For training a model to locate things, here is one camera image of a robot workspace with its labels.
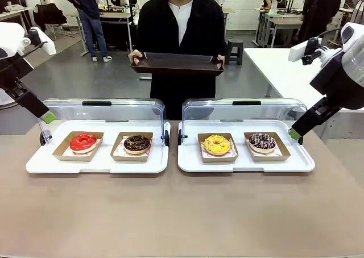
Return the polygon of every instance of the sneaker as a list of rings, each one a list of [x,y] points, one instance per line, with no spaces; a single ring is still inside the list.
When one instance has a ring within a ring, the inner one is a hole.
[[[112,57],[111,56],[107,56],[107,57],[104,57],[104,63],[107,63],[109,61],[112,61]]]

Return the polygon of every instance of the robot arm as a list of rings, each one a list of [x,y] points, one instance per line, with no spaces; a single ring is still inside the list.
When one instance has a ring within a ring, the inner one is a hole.
[[[342,49],[323,47],[318,38],[307,43],[303,64],[320,58],[321,70],[311,86],[325,96],[293,124],[289,134],[295,140],[326,122],[343,107],[364,107],[364,26],[347,23],[341,30],[341,37]]]
[[[53,41],[37,27],[31,28],[29,34],[24,36],[23,27],[17,23],[0,23],[0,34],[0,88],[37,118],[46,123],[53,122],[55,116],[20,81],[34,69],[24,57],[38,48],[43,48],[49,55],[56,54]],[[24,55],[23,51],[28,45],[36,48]]]

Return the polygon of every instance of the sprinkled chocolate donut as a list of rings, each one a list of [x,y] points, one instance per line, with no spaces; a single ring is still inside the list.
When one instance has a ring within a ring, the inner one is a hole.
[[[131,136],[124,141],[126,152],[130,154],[142,154],[149,149],[150,140],[144,136]]]
[[[249,138],[250,147],[259,153],[270,153],[274,150],[277,143],[268,134],[254,133]]]

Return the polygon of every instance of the black pants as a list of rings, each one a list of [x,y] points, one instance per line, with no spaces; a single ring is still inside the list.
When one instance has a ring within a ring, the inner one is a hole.
[[[188,99],[215,98],[216,79],[201,76],[152,76],[150,98],[161,100],[168,120],[182,120],[182,104]],[[204,118],[210,113],[200,113]]]
[[[304,42],[323,33],[326,31],[329,22],[330,17],[328,18],[327,16],[320,15],[312,16],[312,14],[308,12],[305,16],[305,20],[302,22],[300,32],[298,33],[299,42]]]

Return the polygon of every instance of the cardboard tray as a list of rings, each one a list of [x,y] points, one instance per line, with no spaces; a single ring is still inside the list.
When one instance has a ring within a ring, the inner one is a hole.
[[[131,64],[137,73],[175,75],[196,75],[217,77],[224,68],[217,68],[222,63],[216,57],[200,55],[174,55],[171,53],[143,53],[138,65]]]
[[[142,135],[149,139],[150,146],[149,146],[149,152],[150,148],[152,147],[152,139],[153,139],[153,133],[152,132],[120,132],[118,137],[116,138],[116,141],[114,143],[113,149],[111,150],[111,157],[115,161],[138,161],[138,162],[145,162],[148,160],[148,156],[133,156],[133,157],[122,157],[122,156],[114,156],[114,152],[116,148],[119,146],[120,142],[123,140],[124,136],[130,137],[135,135]]]
[[[281,153],[282,153],[282,157],[278,157],[278,156],[271,156],[271,157],[256,157],[251,149],[251,147],[249,146],[248,142],[249,142],[249,137],[254,134],[254,133],[263,133],[263,134],[268,134],[271,137],[273,137],[275,139],[275,141],[277,142],[277,146],[280,149]],[[245,142],[246,142],[246,146],[249,149],[250,155],[253,158],[254,161],[256,162],[262,162],[262,161],[286,161],[290,156],[290,152],[288,151],[287,147],[284,145],[284,143],[282,142],[282,139],[278,136],[278,134],[276,132],[245,132]]]
[[[89,135],[93,135],[95,136],[98,140],[100,140],[100,142],[98,142],[98,144],[96,145],[95,149],[92,151],[92,153],[89,156],[85,156],[85,157],[69,157],[69,156],[62,156],[64,151],[66,151],[66,149],[69,147],[71,141],[73,138],[82,135],[82,134],[89,134]],[[102,138],[104,137],[104,133],[103,132],[86,132],[86,131],[72,131],[71,133],[68,134],[68,136],[63,140],[63,142],[61,142],[61,144],[56,148],[56,150],[54,151],[53,155],[58,159],[58,160],[62,160],[62,161],[82,161],[85,163],[89,163],[92,158],[94,157],[94,155],[96,154],[98,148],[100,147],[101,143],[102,143]]]
[[[212,136],[212,135],[219,135],[224,137],[227,140],[232,140],[233,144],[234,144],[234,148],[235,151],[237,153],[237,155],[235,157],[211,157],[211,158],[206,158],[202,156],[202,148],[201,148],[201,143],[205,141],[205,139],[207,139],[208,137]],[[200,150],[200,155],[201,155],[201,159],[203,163],[233,163],[237,160],[239,153],[237,150],[237,146],[235,144],[235,141],[233,139],[233,136],[230,133],[203,133],[203,134],[198,134],[197,135],[197,140],[198,140],[198,148]]]

